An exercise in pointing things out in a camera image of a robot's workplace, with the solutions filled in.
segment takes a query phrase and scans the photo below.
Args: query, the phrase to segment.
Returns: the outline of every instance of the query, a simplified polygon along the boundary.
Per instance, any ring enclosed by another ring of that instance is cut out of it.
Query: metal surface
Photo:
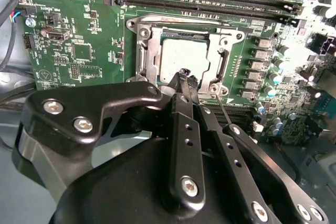
[[[171,28],[169,25],[179,24],[182,28]],[[186,25],[194,25],[195,28],[216,27],[216,32],[195,31],[183,28]],[[223,97],[227,95],[228,88],[222,85],[223,76],[225,75],[227,62],[229,60],[232,46],[245,39],[245,33],[238,31],[237,28],[229,27],[218,22],[206,22],[192,18],[165,17],[162,15],[145,15],[129,19],[127,28],[137,33],[137,53],[136,53],[136,81],[139,76],[144,75],[148,81],[155,86],[156,79],[160,72],[161,65],[161,36],[165,32],[170,33],[191,33],[200,37],[204,37],[209,42],[206,52],[206,60],[209,68],[202,75],[202,84],[198,91],[198,95],[202,99],[209,99],[212,95]],[[148,31],[150,36],[143,36],[144,31]],[[226,52],[225,58],[220,55]]]
[[[50,114],[57,115],[64,109],[63,105],[56,101],[48,101],[43,104],[43,108]]]
[[[198,187],[196,183],[190,178],[183,178],[181,180],[182,189],[184,192],[190,196],[195,197],[198,193]]]
[[[88,133],[93,129],[92,123],[86,118],[77,118],[73,124],[75,129],[82,133]]]

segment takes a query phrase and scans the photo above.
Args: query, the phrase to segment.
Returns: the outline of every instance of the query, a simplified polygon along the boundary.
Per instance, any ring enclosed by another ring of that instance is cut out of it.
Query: silver screw head
[[[298,209],[301,215],[304,217],[305,220],[311,220],[311,216],[308,211],[303,207],[303,205],[298,204]]]
[[[36,26],[36,21],[33,18],[27,18],[26,21],[26,26],[34,28]]]
[[[265,209],[256,201],[252,202],[252,209],[256,216],[262,221],[267,222],[268,216]]]
[[[75,129],[82,133],[88,133],[93,129],[92,123],[86,118],[77,118],[73,124]]]
[[[315,207],[310,207],[310,211],[313,213],[313,215],[319,220],[323,221],[323,217],[321,213],[315,208]]]
[[[145,39],[148,39],[151,36],[151,33],[147,28],[141,28],[139,34],[141,37]]]
[[[63,105],[56,101],[45,102],[43,104],[43,108],[46,112],[53,114],[53,115],[57,115],[64,110]]]
[[[181,181],[181,184],[182,184],[182,189],[188,196],[195,197],[197,195],[198,187],[192,179],[183,178]]]
[[[239,129],[237,129],[236,127],[233,127],[232,129],[233,129],[233,131],[234,131],[237,135],[240,135],[240,131],[239,131]]]
[[[209,108],[203,107],[203,110],[205,111],[205,113],[211,114],[211,110]]]

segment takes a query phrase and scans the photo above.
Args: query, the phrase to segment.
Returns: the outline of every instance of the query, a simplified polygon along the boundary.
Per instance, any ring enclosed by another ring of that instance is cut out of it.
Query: chip
[[[297,102],[297,101],[299,101],[299,97],[292,96],[290,98],[290,102]]]
[[[98,17],[98,15],[97,15],[97,12],[96,11],[90,11],[90,17],[91,18],[97,18]]]
[[[285,76],[284,79],[282,80],[283,83],[290,83],[290,81],[292,80],[292,77],[289,77],[289,76]]]

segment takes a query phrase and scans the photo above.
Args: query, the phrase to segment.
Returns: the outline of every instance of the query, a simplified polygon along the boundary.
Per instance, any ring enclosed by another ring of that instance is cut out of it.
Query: metal socket bracket
[[[190,25],[195,30],[185,28]],[[208,43],[206,59],[209,67],[203,72],[200,81],[199,98],[210,99],[216,95],[219,97],[228,95],[228,88],[223,86],[222,82],[233,45],[245,39],[243,31],[239,31],[236,27],[227,23],[152,14],[129,19],[126,26],[136,33],[137,40],[136,74],[129,81],[139,81],[141,77],[146,77],[150,83],[158,86],[157,77],[160,74],[161,66],[162,35],[175,33],[183,39],[183,34],[192,34]],[[215,28],[216,31],[211,32],[210,29],[204,28]]]

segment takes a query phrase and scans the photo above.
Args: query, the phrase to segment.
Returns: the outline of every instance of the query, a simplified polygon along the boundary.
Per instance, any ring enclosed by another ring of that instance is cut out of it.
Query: motherboard
[[[336,0],[20,0],[17,10],[39,90],[162,87],[186,68],[219,122],[215,97],[259,141],[328,131]]]

